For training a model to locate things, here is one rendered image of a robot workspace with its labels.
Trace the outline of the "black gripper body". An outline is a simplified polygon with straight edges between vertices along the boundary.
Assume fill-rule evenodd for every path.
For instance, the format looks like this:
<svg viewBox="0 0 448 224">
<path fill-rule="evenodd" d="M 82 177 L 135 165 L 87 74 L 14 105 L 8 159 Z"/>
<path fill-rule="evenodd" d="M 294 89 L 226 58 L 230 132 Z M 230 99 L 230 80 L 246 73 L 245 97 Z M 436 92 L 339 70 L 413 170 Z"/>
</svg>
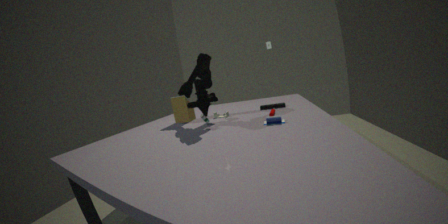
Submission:
<svg viewBox="0 0 448 224">
<path fill-rule="evenodd" d="M 203 105 L 207 105 L 207 104 L 209 104 L 209 103 L 204 102 L 203 100 L 202 100 L 203 102 L 200 102 L 200 94 L 206 94 L 207 92 L 208 92 L 208 91 L 206 91 L 206 89 L 196 91 L 196 93 L 195 93 L 195 95 L 197 95 L 197 100 L 196 100 L 196 102 L 190 102 L 190 103 L 188 103 L 188 104 L 187 104 L 187 107 L 188 107 L 188 108 L 195 108 L 195 107 L 198 107 L 198 106 L 203 106 Z M 218 101 L 218 98 L 217 98 L 217 97 L 215 97 L 215 99 L 214 99 L 214 102 L 216 102 L 216 101 Z"/>
</svg>

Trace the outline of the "white and green battery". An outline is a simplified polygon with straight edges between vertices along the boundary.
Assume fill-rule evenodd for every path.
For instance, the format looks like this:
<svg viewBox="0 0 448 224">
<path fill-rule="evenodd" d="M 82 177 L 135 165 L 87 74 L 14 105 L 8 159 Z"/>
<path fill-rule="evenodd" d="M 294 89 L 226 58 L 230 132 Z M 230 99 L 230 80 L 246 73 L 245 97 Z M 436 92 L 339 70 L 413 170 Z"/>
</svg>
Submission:
<svg viewBox="0 0 448 224">
<path fill-rule="evenodd" d="M 209 120 L 207 119 L 207 117 L 205 117 L 203 114 L 200 115 L 200 117 L 202 118 L 202 120 L 206 123 L 209 123 Z"/>
</svg>

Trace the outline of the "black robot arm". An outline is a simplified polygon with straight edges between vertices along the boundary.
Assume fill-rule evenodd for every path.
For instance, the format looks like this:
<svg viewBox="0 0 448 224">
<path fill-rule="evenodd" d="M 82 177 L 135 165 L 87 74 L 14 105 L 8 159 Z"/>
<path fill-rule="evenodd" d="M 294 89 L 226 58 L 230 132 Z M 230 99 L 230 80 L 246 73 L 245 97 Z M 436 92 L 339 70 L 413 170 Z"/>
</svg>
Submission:
<svg viewBox="0 0 448 224">
<path fill-rule="evenodd" d="M 211 88 L 211 71 L 209 70 L 210 60 L 211 57 L 207 54 L 201 53 L 198 55 L 197 65 L 194 71 L 192 72 L 189 80 L 183 83 L 178 92 L 180 96 L 185 95 L 186 98 L 190 98 L 193 89 L 193 83 L 195 84 L 196 91 Z M 197 76 L 200 78 L 200 80 L 196 79 Z M 206 103 L 210 103 L 214 102 L 214 99 L 215 93 L 200 94 L 200 102 L 204 101 Z"/>
</svg>

